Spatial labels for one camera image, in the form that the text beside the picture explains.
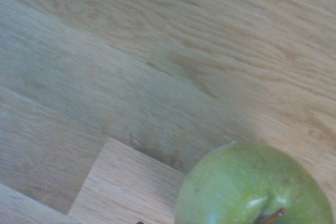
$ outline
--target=wooden surface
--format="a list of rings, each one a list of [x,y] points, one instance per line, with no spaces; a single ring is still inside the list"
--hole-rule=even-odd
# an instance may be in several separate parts
[[[110,138],[68,216],[83,224],[174,223],[185,175]]]
[[[0,181],[66,214],[105,137],[4,87],[0,89]]]
[[[0,184],[2,224],[79,224],[41,203]]]
[[[182,172],[232,140],[265,141],[299,160],[336,209],[335,0],[0,5],[1,88]]]

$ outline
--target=wooden floor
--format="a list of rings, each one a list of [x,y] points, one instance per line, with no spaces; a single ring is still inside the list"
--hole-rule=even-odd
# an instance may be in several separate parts
[[[267,142],[336,214],[336,0],[0,0],[0,80],[0,183],[64,214],[108,137]]]

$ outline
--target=green apple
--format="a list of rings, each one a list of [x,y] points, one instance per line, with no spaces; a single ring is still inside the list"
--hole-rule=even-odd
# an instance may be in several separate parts
[[[287,154],[259,143],[231,143],[187,175],[175,224],[333,224],[323,190]]]

